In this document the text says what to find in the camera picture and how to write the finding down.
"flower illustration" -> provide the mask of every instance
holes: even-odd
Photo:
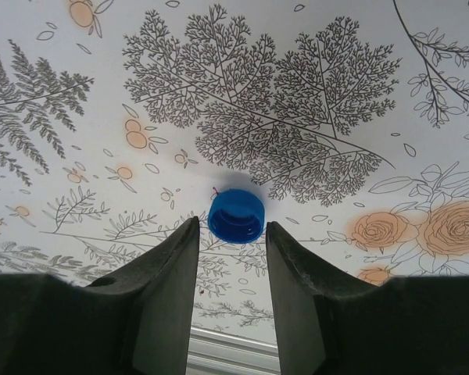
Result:
[[[97,8],[93,9],[94,4],[91,0],[74,1],[70,0],[70,15],[73,21],[80,27],[88,27],[88,34],[92,35],[95,32],[102,38],[101,23],[97,15],[105,12],[114,0],[105,0],[101,2]]]
[[[366,281],[373,285],[383,285],[390,277],[391,273],[386,268],[375,267],[368,270],[362,270],[358,275],[360,280]]]
[[[23,205],[18,205],[16,208],[10,207],[6,205],[9,210],[13,213],[9,214],[9,216],[19,217],[24,223],[28,224],[31,227],[36,227],[27,217],[30,215],[30,210],[24,207]]]
[[[176,154],[174,159],[175,159],[176,163],[182,164],[184,169],[186,169],[186,167],[188,166],[189,163],[198,164],[198,162],[196,160],[189,159],[188,158],[188,153],[185,150],[183,150],[182,148],[181,148],[181,153]]]
[[[469,252],[469,201],[443,206],[420,228],[417,242],[426,251],[443,255]]]
[[[88,182],[87,178],[85,178],[76,168],[69,169],[63,167],[63,170],[68,173],[68,180],[74,184],[79,184],[81,181]]]
[[[121,166],[117,170],[114,170],[113,168],[109,168],[108,166],[105,166],[105,168],[114,174],[115,176],[110,176],[108,177],[109,180],[120,180],[122,185],[129,191],[132,191],[133,193],[137,193],[136,190],[132,188],[132,186],[129,185],[127,181],[131,180],[134,174],[132,173],[132,170],[130,168],[127,168],[126,166]]]
[[[176,193],[178,193],[179,191],[181,191],[180,188],[175,189]],[[174,196],[174,193],[172,191],[170,191],[166,187],[163,187],[163,193],[160,194],[160,197],[161,197],[162,201],[170,202],[170,209],[174,209],[174,206],[175,206],[175,200],[172,199],[173,196]]]
[[[356,223],[353,232],[358,248],[365,251],[367,248],[380,248],[381,252],[396,242],[409,241],[417,235],[417,228],[408,219],[388,212],[363,216]]]
[[[158,155],[156,144],[166,145],[169,143],[167,139],[161,137],[147,137],[144,130],[153,131],[156,130],[156,127],[145,127],[143,130],[137,120],[128,120],[125,123],[125,130],[127,131],[127,143],[133,148],[146,148],[148,146],[151,151]]]

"bottle cap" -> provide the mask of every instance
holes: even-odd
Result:
[[[264,205],[248,191],[223,191],[212,202],[208,223],[212,233],[221,240],[247,244],[263,233]]]

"fern illustration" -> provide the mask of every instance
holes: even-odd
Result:
[[[437,128],[448,123],[451,116],[466,113],[469,117],[469,80],[451,76],[442,70],[444,63],[452,63],[461,69],[469,66],[469,45],[459,45],[456,41],[448,44],[445,34],[437,27],[428,33],[411,34],[396,0],[393,0],[393,4],[406,36],[424,64],[424,72],[408,81],[413,86],[410,93],[412,97],[424,96],[414,109]],[[462,104],[449,104],[454,99]]]
[[[0,243],[0,267],[16,272],[50,273],[57,277],[76,277],[86,284],[109,271],[96,265],[85,266],[73,256],[46,255],[41,249],[18,246],[16,242]]]
[[[253,327],[261,321],[273,322],[273,313],[269,310],[256,307],[255,303],[247,300],[241,303],[240,309],[235,309],[226,302],[214,302],[215,307],[205,307],[202,303],[195,303],[195,309],[200,311],[200,316],[209,318],[224,318],[225,316],[240,317],[240,327]]]
[[[85,217],[100,220],[102,215],[107,214],[110,209],[106,208],[104,202],[99,208],[95,207],[95,195],[96,193],[90,190],[84,192],[79,186],[77,192],[70,189],[69,196],[63,196],[60,200],[56,198],[55,205],[47,203],[52,212],[42,212],[55,221],[56,228],[53,233],[57,233],[63,224],[82,223]]]
[[[10,156],[10,151],[5,150],[3,139],[48,173],[48,164],[28,133],[38,132],[64,159],[64,148],[52,126],[52,118],[75,131],[69,112],[84,115],[80,102],[87,100],[85,93],[94,80],[77,73],[70,76],[61,72],[58,76],[46,59],[40,58],[33,64],[16,43],[9,40],[9,44],[16,79],[9,78],[0,56],[0,166],[7,166],[30,186],[30,178],[17,159]]]
[[[385,160],[342,138],[394,108],[391,45],[361,44],[359,24],[339,17],[315,37],[300,34],[297,52],[277,59],[269,35],[249,44],[245,17],[227,21],[220,5],[188,19],[184,44],[154,10],[139,35],[126,37],[134,78],[124,86],[151,121],[196,124],[203,157],[248,170],[272,185],[274,199],[340,203]]]

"rose illustration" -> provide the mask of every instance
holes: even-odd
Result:
[[[418,230],[402,216],[377,212],[358,220],[352,234],[359,248],[387,248],[416,238]]]
[[[381,267],[376,267],[369,270],[362,270],[362,272],[358,275],[358,278],[360,280],[366,281],[367,283],[377,286],[385,283],[390,277],[391,274],[389,273],[389,271]]]
[[[469,252],[469,201],[436,209],[420,228],[417,242],[426,251],[443,255]]]

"tree illustration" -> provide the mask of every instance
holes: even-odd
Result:
[[[0,166],[7,166],[30,186],[30,178],[10,151],[6,151],[5,143],[48,173],[48,164],[28,133],[38,132],[64,159],[64,148],[53,128],[52,118],[75,131],[69,112],[84,115],[80,102],[87,100],[85,93],[93,80],[77,73],[71,76],[61,72],[58,76],[46,59],[40,58],[33,64],[16,43],[10,40],[9,43],[13,50],[11,67],[15,80],[5,70],[0,56]]]
[[[460,69],[469,66],[469,45],[459,45],[456,41],[448,44],[445,34],[437,27],[428,33],[410,33],[396,0],[393,4],[406,36],[424,64],[424,72],[408,81],[413,86],[410,95],[423,97],[414,109],[437,128],[448,123],[452,115],[469,116],[469,79],[455,77],[442,70],[445,63]]]
[[[385,160],[343,138],[394,108],[392,46],[361,44],[359,24],[339,17],[277,59],[269,35],[250,43],[245,17],[228,20],[220,5],[188,19],[184,44],[154,10],[126,37],[125,88],[153,122],[196,124],[203,157],[248,170],[275,199],[340,203]]]

